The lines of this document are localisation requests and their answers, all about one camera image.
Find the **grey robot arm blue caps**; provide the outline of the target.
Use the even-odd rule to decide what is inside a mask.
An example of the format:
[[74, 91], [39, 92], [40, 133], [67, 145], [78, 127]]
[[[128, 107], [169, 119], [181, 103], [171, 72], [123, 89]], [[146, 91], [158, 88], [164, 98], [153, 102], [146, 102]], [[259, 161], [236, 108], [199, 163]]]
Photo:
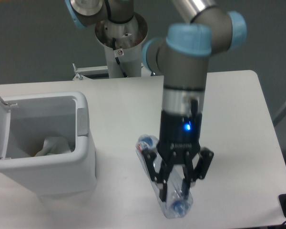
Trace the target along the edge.
[[164, 39], [146, 41], [147, 23], [131, 0], [65, 3], [77, 27], [95, 26], [110, 78], [138, 77], [142, 66], [164, 77], [159, 142], [155, 150], [143, 151], [143, 163], [162, 202], [175, 165], [183, 167], [182, 191], [188, 194], [213, 158], [199, 144], [209, 58], [244, 43], [244, 18], [223, 12], [213, 0], [175, 0], [184, 22], [172, 24]]

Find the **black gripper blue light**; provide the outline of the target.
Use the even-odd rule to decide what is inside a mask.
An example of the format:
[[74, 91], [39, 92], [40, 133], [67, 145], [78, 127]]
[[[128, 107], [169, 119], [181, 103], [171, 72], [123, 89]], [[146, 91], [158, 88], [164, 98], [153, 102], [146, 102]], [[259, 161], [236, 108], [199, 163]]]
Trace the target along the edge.
[[[213, 160], [214, 152], [208, 148], [200, 150], [199, 138], [202, 114], [185, 116], [161, 113], [160, 138], [156, 149], [143, 150], [143, 160], [150, 180], [159, 189], [159, 198], [167, 200], [168, 179], [174, 165], [184, 165], [182, 192], [188, 199], [190, 187], [197, 179], [204, 179]], [[198, 162], [193, 166], [193, 159]]]

